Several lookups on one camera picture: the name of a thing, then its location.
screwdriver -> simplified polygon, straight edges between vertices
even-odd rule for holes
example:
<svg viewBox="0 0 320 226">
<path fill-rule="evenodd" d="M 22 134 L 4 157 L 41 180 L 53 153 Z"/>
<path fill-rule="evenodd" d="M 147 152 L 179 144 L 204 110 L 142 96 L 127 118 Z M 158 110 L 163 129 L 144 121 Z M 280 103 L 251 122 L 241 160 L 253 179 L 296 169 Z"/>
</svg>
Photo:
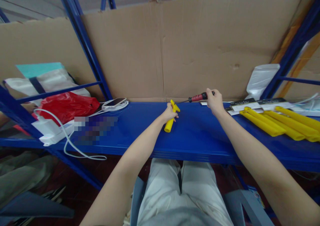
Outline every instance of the screwdriver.
<svg viewBox="0 0 320 226">
<path fill-rule="evenodd" d="M 182 101 L 182 102 L 179 102 L 179 103 L 183 103 L 183 102 L 187 102 L 189 101 L 189 103 L 191 102 L 195 102 L 195 101 L 200 101 L 200 100 L 206 100 L 208 99 L 208 95 L 206 92 L 202 93 L 202 94 L 198 94 L 196 96 L 193 96 L 192 98 L 189 97 L 188 100 L 185 100 L 185 101 Z"/>
</svg>

red plastic bag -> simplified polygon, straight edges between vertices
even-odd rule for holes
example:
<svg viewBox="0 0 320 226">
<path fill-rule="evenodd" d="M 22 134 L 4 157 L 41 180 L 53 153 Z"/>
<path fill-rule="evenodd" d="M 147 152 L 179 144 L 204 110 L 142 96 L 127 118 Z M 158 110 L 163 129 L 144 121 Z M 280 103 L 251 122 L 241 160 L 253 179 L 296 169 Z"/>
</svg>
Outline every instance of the red plastic bag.
<svg viewBox="0 0 320 226">
<path fill-rule="evenodd" d="M 84 117 L 93 114 L 100 106 L 96 98 L 85 97 L 66 92 L 53 95 L 41 101 L 39 109 L 45 109 L 53 113 L 65 124 L 74 119 L 74 117 Z M 60 124 L 48 113 L 37 111 L 45 119 L 52 119 L 58 126 Z"/>
</svg>

yellow handle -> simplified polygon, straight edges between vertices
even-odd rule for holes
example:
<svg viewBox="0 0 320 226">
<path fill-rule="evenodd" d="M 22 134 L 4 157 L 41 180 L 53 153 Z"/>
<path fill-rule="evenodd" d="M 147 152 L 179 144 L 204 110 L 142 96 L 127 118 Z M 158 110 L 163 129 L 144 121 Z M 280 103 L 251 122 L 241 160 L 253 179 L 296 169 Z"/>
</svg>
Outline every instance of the yellow handle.
<svg viewBox="0 0 320 226">
<path fill-rule="evenodd" d="M 170 103 L 171 103 L 171 106 L 172 106 L 172 111 L 175 113 L 175 112 L 180 112 L 180 109 L 179 107 L 174 103 L 174 101 L 171 99 L 170 100 Z M 173 119 L 170 119 L 167 123 L 166 123 L 166 126 L 164 127 L 164 131 L 167 132 L 167 133 L 170 133 L 171 132 L 171 128 L 172 128 L 172 125 L 173 125 L 173 121 L 174 121 L 174 118 Z"/>
<path fill-rule="evenodd" d="M 267 119 L 271 120 L 272 122 L 278 124 L 280 127 L 284 128 L 287 132 L 286 135 L 288 135 L 290 138 L 292 138 L 295 141 L 300 141 L 306 138 L 306 136 L 304 136 L 303 134 L 299 133 L 298 131 L 288 127 L 287 125 L 279 122 L 278 120 L 270 117 L 269 115 L 263 115 L 264 117 L 266 117 Z"/>
<path fill-rule="evenodd" d="M 308 117 L 300 115 L 300 114 L 297 114 L 297 113 L 295 113 L 289 109 L 285 109 L 283 107 L 277 106 L 276 110 L 290 116 L 291 118 L 293 118 L 294 120 L 296 120 L 300 123 L 303 123 L 303 124 L 309 126 L 310 128 L 317 130 L 318 132 L 320 132 L 320 122 L 319 121 L 317 121 L 315 119 L 308 118 Z"/>
<path fill-rule="evenodd" d="M 173 125 L 173 119 L 170 119 L 170 120 L 166 123 L 166 126 L 164 127 L 164 131 L 167 132 L 167 133 L 170 133 L 170 132 L 171 132 L 172 125 Z"/>
<path fill-rule="evenodd" d="M 261 120 L 262 122 L 268 124 L 269 126 L 273 127 L 274 129 L 279 131 L 279 135 L 286 133 L 286 130 L 284 128 L 282 128 L 281 126 L 279 126 L 278 124 L 272 122 L 271 120 L 269 120 L 268 118 L 264 117 L 261 114 L 258 114 L 256 111 L 254 111 L 253 109 L 249 108 L 249 107 L 245 107 L 244 110 L 246 112 L 248 112 L 249 114 L 251 114 L 253 117 Z"/>
<path fill-rule="evenodd" d="M 267 134 L 271 135 L 272 137 L 278 136 L 281 133 L 276 130 L 275 128 L 271 127 L 270 125 L 262 122 L 261 120 L 253 117 L 252 115 L 246 113 L 245 111 L 240 111 L 240 114 L 247 119 L 249 119 L 252 123 L 254 123 L 256 126 L 258 126 L 260 129 L 265 131 Z"/>
<path fill-rule="evenodd" d="M 316 135 L 316 136 L 313 136 L 313 137 L 307 137 L 307 140 L 310 141 L 310 142 L 320 141 L 320 135 Z"/>
<path fill-rule="evenodd" d="M 302 123 L 299 123 L 299 122 L 295 121 L 294 119 L 289 118 L 287 116 L 280 115 L 280 114 L 277 114 L 272 111 L 265 111 L 264 113 L 271 116 L 272 118 L 275 118 L 275 119 L 279 120 L 280 122 L 288 125 L 290 128 L 297 130 L 299 133 L 302 133 L 303 135 L 305 135 L 307 137 L 313 137 L 313 136 L 316 136 L 319 134 L 319 132 L 317 130 L 310 128 Z"/>
</svg>

smartphone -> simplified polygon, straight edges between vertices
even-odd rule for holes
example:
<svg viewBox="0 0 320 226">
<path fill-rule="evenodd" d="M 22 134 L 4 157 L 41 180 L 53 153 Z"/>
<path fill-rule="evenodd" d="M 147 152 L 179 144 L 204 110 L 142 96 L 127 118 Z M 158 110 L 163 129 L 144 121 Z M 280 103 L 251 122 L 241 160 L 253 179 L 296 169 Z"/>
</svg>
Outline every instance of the smartphone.
<svg viewBox="0 0 320 226">
<path fill-rule="evenodd" d="M 112 100 L 110 103 L 105 104 L 105 106 L 115 107 L 126 100 L 127 100 L 127 98 L 116 98 L 116 99 Z"/>
</svg>

hand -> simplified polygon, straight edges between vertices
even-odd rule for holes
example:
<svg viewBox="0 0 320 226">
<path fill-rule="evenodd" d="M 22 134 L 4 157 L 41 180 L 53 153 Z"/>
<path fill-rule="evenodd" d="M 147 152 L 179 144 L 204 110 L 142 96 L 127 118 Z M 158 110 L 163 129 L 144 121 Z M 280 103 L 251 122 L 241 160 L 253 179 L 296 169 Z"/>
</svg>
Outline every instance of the hand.
<svg viewBox="0 0 320 226">
<path fill-rule="evenodd" d="M 218 114 L 224 113 L 224 107 L 223 107 L 223 103 L 222 103 L 222 95 L 221 93 L 217 90 L 211 90 L 207 88 L 207 95 L 208 95 L 208 99 L 207 99 L 207 104 L 208 104 L 208 108 L 211 109 L 212 113 L 217 116 Z"/>
<path fill-rule="evenodd" d="M 163 121 L 163 124 L 165 124 L 170 119 L 174 119 L 174 121 L 176 121 L 175 118 L 179 118 L 178 114 L 173 112 L 171 103 L 167 103 L 166 110 L 159 117 Z"/>
<path fill-rule="evenodd" d="M 30 114 L 32 114 L 33 110 L 38 107 L 34 103 L 21 104 L 21 106 L 24 107 Z"/>
</svg>

